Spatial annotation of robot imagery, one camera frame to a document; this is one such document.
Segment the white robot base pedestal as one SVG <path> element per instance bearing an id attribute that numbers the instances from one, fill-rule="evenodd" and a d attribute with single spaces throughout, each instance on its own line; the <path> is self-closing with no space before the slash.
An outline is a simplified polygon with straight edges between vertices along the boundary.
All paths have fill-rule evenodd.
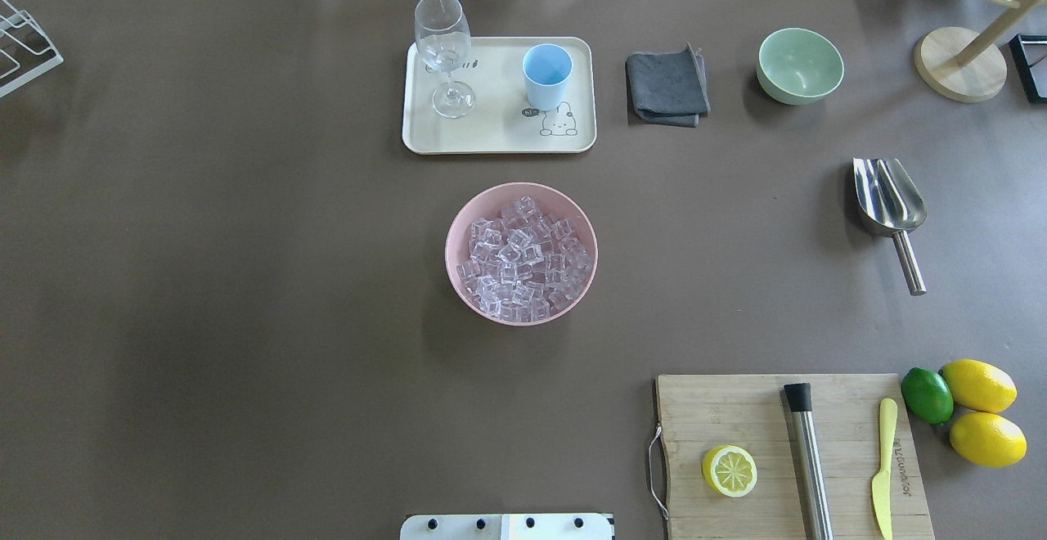
<path id="1" fill-rule="evenodd" d="M 400 539 L 614 539 L 612 515 L 508 513 L 415 515 L 405 519 Z"/>

